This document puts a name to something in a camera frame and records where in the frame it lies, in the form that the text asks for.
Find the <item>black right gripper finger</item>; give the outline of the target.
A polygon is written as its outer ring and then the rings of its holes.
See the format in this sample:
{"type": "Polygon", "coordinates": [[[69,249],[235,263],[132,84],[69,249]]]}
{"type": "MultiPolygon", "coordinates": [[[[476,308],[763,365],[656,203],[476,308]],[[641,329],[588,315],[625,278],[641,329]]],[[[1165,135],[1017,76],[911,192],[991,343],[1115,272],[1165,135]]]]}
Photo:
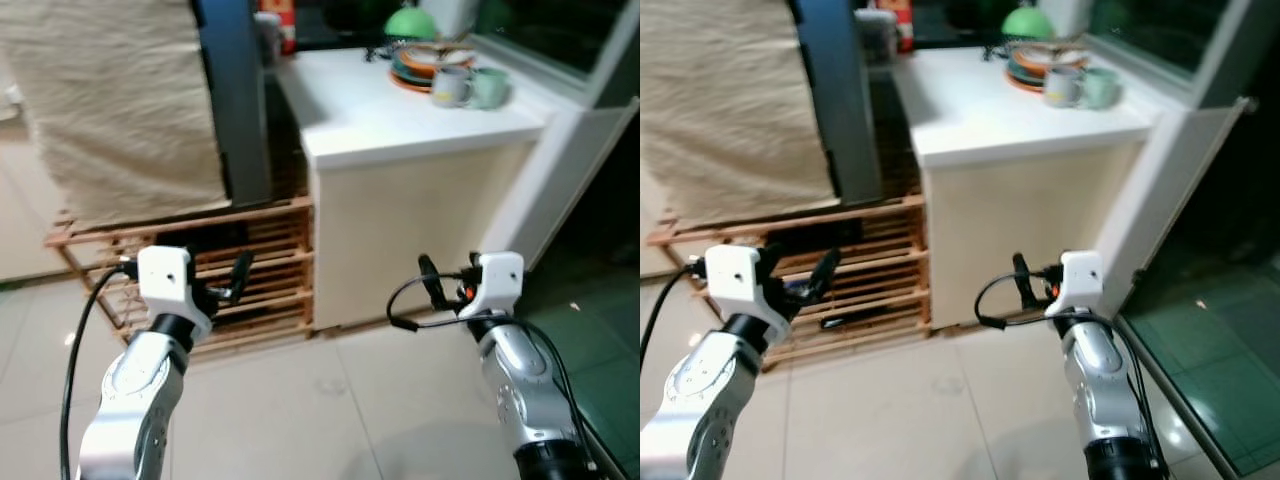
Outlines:
{"type": "Polygon", "coordinates": [[[1018,289],[1019,300],[1021,306],[1037,306],[1038,297],[1032,288],[1032,270],[1029,269],[1025,257],[1021,252],[1015,252],[1012,255],[1014,265],[1014,284],[1018,289]]]}
{"type": "Polygon", "coordinates": [[[419,255],[419,271],[433,308],[447,310],[447,297],[442,285],[440,273],[429,255],[419,255]]]}

